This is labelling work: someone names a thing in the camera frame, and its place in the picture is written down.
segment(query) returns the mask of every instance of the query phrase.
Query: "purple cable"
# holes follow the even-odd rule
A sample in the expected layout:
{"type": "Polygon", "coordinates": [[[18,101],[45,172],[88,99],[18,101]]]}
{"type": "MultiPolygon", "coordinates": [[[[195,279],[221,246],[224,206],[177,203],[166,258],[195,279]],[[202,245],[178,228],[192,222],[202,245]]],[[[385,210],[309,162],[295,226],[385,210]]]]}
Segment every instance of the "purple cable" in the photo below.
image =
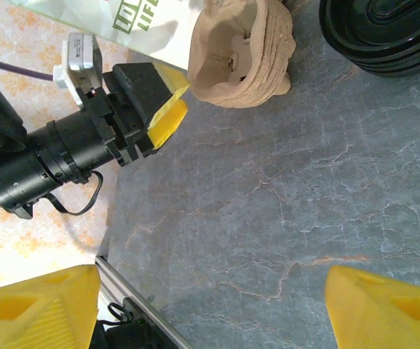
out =
{"type": "Polygon", "coordinates": [[[20,74],[20,75],[25,75],[25,76],[35,78],[35,79],[52,81],[52,75],[50,75],[50,74],[45,74],[45,73],[40,73],[38,71],[31,71],[29,69],[15,67],[13,65],[6,64],[6,63],[3,63],[3,62],[0,62],[0,69],[2,69],[4,71],[10,71],[12,73],[20,74]]]}

